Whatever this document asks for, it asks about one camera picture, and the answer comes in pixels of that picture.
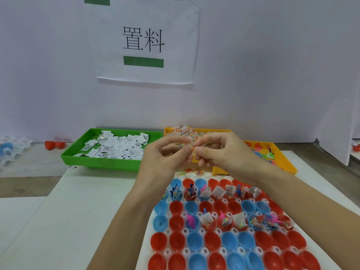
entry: yellow tray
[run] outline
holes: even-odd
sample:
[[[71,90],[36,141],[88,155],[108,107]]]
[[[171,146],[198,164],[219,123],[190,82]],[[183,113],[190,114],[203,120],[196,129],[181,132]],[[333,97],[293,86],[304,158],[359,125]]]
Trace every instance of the yellow tray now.
[[[219,130],[219,129],[194,129],[194,130],[196,130],[197,132],[205,132],[205,133],[208,133],[208,132],[231,132],[230,130]],[[172,127],[165,127],[164,136],[171,133],[172,131],[173,131]],[[285,157],[285,155],[283,155],[283,153],[279,150],[279,148],[275,146],[274,143],[260,142],[260,141],[246,141],[246,140],[244,140],[244,142],[247,143],[248,146],[251,147],[251,148],[254,148],[255,144],[259,143],[261,145],[261,147],[262,147],[262,149],[260,151],[261,154],[267,154],[269,152],[269,150],[268,150],[268,146],[269,146],[271,151],[275,155],[274,161],[275,161],[277,166],[279,166],[280,168],[282,168],[283,170],[289,172],[292,175],[295,175],[297,173],[297,169]],[[216,173],[216,174],[228,174],[226,171],[224,171],[222,168],[219,168],[219,167],[213,167],[212,172]]]

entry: white wall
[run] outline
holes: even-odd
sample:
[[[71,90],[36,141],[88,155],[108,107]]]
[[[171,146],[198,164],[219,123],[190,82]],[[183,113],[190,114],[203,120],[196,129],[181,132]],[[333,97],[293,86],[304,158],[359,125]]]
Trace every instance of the white wall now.
[[[360,0],[192,1],[202,9],[194,84],[172,86],[99,82],[83,0],[2,0],[0,135],[187,123],[314,141],[360,69]]]

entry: floor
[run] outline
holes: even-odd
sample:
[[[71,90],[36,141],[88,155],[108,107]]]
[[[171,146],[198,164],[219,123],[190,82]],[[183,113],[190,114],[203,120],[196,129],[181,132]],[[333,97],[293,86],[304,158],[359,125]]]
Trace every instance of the floor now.
[[[292,150],[360,207],[360,162],[351,159],[349,166],[345,167],[315,143],[276,145],[281,150]],[[0,198],[49,195],[67,169],[60,158],[62,152],[63,150],[57,149],[46,151],[42,143],[33,144],[28,153],[22,155],[23,159],[0,170]]]

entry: white table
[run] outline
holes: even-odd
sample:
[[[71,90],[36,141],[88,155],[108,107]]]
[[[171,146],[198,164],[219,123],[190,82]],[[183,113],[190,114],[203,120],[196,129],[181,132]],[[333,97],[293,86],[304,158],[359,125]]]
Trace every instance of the white table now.
[[[360,209],[291,151],[297,176],[360,215]],[[85,269],[136,174],[87,169],[67,171],[0,259],[4,270]],[[304,233],[323,269],[339,267]]]

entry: plastic egg tray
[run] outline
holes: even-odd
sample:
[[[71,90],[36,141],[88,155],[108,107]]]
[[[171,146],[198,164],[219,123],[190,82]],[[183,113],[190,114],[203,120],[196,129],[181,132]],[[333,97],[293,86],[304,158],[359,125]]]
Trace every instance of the plastic egg tray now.
[[[320,264],[309,252],[306,240],[293,226],[255,227],[252,216],[273,214],[279,220],[292,223],[282,209],[264,192],[254,200],[252,193],[243,199],[228,197],[200,200],[184,198],[185,188],[194,184],[197,190],[207,184],[211,190],[219,185],[238,185],[233,178],[187,174],[176,176],[149,219],[143,245],[147,246],[143,265],[148,270],[320,270]],[[174,200],[169,191],[180,186],[181,197]],[[212,227],[204,226],[199,216],[204,209],[215,220]],[[222,227],[218,222],[220,211],[228,217],[241,213],[247,225],[236,228],[234,222]],[[195,224],[190,227],[187,214],[193,215]]]
[[[30,148],[31,142],[32,140],[26,137],[0,136],[0,144],[11,143],[13,145],[12,150],[0,154],[0,169],[5,166],[7,161],[15,161],[15,156],[22,154],[24,149]]]

